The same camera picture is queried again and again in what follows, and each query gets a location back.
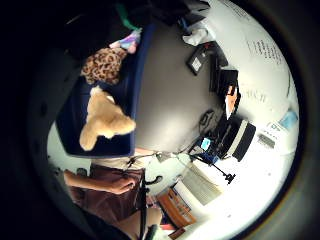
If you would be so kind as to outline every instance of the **stuffed animal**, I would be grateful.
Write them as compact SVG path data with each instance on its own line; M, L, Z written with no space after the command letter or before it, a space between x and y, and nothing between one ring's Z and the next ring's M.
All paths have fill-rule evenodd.
M90 95L87 122L80 134L80 145L85 151L93 149L98 136L111 139L135 129L135 121L123 114L110 94L97 86L91 89Z
M122 48L102 48L90 56L81 70L87 83L102 81L110 85L119 82L119 71L122 60L127 56L127 51Z

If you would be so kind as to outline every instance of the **wire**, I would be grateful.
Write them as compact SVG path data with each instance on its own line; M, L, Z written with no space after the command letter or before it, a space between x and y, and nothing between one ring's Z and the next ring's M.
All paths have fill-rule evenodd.
M205 177L199 175L197 172L195 172L191 167L189 167L187 164L185 164L184 162L181 161L181 159L179 158L179 156L176 156L176 158L178 159L178 161L185 166L187 169L189 169L191 172L193 172L195 175L197 175L198 177L200 177L202 180L204 180L205 182L209 183L209 184L213 184L214 186L218 186L217 184L209 181L208 179L206 179Z

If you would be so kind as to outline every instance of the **white wall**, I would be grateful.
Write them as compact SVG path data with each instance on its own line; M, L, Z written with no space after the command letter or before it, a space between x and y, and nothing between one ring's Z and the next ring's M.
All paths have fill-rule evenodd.
M235 159L217 162L217 166L236 177L230 185L213 167L195 162L223 190L223 194L203 207L208 220L190 227L179 239L230 239L248 227L278 194L292 165L299 122L287 131L272 132L290 107L299 115L294 81L287 63L272 38L247 13L225 0L211 0L207 18L199 26L214 32L229 64L239 70L242 94L239 115L257 127L257 133L240 163ZM257 48L261 40L274 48L276 57L264 58ZM274 149L258 143L258 133L275 137Z

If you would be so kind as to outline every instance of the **person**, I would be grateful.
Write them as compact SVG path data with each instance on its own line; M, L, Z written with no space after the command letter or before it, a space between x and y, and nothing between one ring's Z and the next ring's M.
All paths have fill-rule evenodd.
M65 170L64 181L73 202L83 210L104 220L130 239L140 236L139 187L143 169L153 151L135 149L136 161L130 158L92 159L90 176ZM146 229L160 224L160 209L147 208Z

